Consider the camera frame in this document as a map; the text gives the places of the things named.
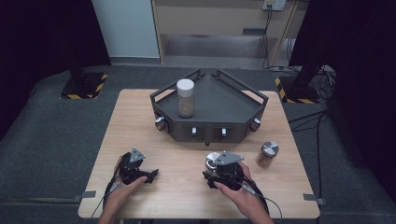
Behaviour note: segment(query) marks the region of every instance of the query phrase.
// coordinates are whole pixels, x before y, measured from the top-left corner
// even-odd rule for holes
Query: jar
[[[189,118],[194,114],[194,82],[183,78],[177,82],[177,113],[182,118]]]
[[[265,142],[260,148],[259,155],[257,156],[256,162],[260,167],[268,167],[272,160],[277,155],[279,146],[276,142]]]

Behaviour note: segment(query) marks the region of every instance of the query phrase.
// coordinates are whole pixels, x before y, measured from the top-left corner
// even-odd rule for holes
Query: jar lid
[[[190,97],[194,93],[194,82],[183,78],[177,82],[177,94],[181,97]]]
[[[262,153],[268,157],[275,157],[278,151],[279,147],[276,142],[265,142],[262,145]]]

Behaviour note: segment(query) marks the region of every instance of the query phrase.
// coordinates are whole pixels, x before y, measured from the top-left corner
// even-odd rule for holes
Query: wooden tabletop
[[[152,184],[134,192],[120,210],[123,218],[245,218],[236,206],[218,189],[210,189],[202,175],[205,158],[211,152],[227,150],[243,156],[243,163],[265,197],[275,201],[283,218],[316,218],[315,201],[305,201],[304,194],[313,194],[290,126],[278,95],[263,91],[269,97],[260,129],[239,144],[179,143],[154,125],[149,95],[155,90],[123,90],[114,108],[106,134],[96,158],[87,191],[95,190],[94,198],[82,200],[81,217],[91,217],[101,201],[119,157],[136,147],[146,155],[140,169],[160,169]],[[275,141],[279,152],[268,168],[261,168],[255,159],[264,142]],[[272,218],[280,217],[278,209],[267,202]],[[102,205],[94,214],[99,217]]]

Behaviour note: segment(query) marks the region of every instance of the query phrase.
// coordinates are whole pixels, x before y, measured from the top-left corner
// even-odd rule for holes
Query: power outlet
[[[263,10],[269,10],[269,6],[271,6],[271,9],[273,11],[281,11],[286,5],[287,0],[264,0],[264,3],[262,4],[262,9]]]

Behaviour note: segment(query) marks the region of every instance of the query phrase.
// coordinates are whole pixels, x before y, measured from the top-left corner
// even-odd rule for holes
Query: black curtain
[[[373,171],[394,202],[395,12],[393,0],[311,0],[290,59],[290,65],[305,66],[317,56],[335,70],[335,91],[328,102],[334,123],[352,159]],[[312,54],[316,48],[324,53]]]
[[[0,139],[38,80],[100,64],[110,61],[91,0],[2,0]]]

